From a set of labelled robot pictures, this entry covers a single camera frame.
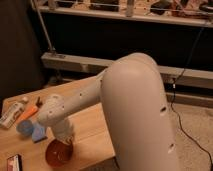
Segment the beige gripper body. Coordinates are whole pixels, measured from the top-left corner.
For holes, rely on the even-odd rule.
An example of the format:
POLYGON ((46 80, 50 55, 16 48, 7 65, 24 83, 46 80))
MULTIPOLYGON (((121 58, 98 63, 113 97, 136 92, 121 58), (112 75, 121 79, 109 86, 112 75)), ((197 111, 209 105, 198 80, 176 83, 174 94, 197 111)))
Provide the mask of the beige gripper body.
POLYGON ((53 121, 51 130, 54 137, 64 144, 70 144, 74 139, 74 125, 68 118, 53 121))

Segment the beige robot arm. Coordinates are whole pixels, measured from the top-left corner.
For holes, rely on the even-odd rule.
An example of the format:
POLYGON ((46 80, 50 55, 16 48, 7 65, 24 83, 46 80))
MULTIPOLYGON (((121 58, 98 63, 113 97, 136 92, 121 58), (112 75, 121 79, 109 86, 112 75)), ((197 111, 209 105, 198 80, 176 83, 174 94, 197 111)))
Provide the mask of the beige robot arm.
POLYGON ((180 171, 162 77, 155 60, 132 53, 65 98, 50 95, 37 121, 64 143, 71 114, 101 104, 120 171, 180 171))

